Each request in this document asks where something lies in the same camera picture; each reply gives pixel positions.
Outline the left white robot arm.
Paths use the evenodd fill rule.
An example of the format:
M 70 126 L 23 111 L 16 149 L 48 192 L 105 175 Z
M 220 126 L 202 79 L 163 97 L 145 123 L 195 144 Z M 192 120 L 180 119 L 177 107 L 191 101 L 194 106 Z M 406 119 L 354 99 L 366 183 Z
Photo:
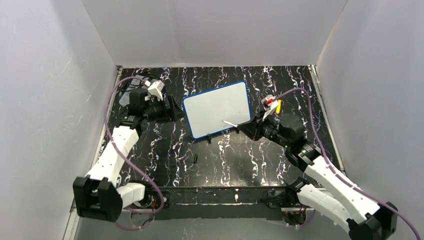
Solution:
M 84 177 L 76 177 L 73 193 L 77 214 L 83 218 L 115 222 L 124 208 L 145 198 L 146 186 L 141 181 L 117 187 L 117 180 L 133 146 L 150 122 L 176 122 L 184 112 L 172 94 L 157 97 L 147 89 L 135 88 L 129 103 L 120 111 L 109 142 L 95 165 Z

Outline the blue framed whiteboard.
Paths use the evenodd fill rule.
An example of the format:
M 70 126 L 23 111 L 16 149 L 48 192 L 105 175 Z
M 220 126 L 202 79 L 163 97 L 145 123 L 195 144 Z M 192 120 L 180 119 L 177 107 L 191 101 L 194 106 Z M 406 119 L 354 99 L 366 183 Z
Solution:
M 186 96 L 182 100 L 195 140 L 228 130 L 252 119 L 249 88 L 244 80 Z

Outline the black white marker pen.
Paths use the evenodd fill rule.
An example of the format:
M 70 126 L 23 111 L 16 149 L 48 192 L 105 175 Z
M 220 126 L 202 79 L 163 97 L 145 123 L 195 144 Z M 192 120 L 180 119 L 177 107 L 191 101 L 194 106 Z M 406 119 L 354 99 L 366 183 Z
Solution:
M 234 123 L 229 122 L 229 121 L 226 121 L 226 120 L 223 120 L 222 122 L 225 123 L 226 125 L 232 126 L 234 128 L 237 128 L 238 127 L 238 124 L 234 124 Z

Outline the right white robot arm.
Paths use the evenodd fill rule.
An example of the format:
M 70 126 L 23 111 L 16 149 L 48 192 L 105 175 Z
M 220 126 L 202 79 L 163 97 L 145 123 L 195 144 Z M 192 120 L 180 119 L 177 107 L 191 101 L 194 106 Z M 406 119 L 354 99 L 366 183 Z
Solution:
M 285 148 L 289 162 L 320 183 L 323 193 L 307 180 L 299 177 L 286 186 L 286 195 L 293 203 L 312 207 L 344 229 L 352 240 L 386 240 L 397 229 L 395 206 L 391 202 L 376 203 L 356 191 L 355 184 L 327 162 L 322 151 L 304 136 L 302 120 L 292 114 L 283 114 L 275 121 L 264 112 L 241 123 L 237 129 L 248 138 L 261 138 Z

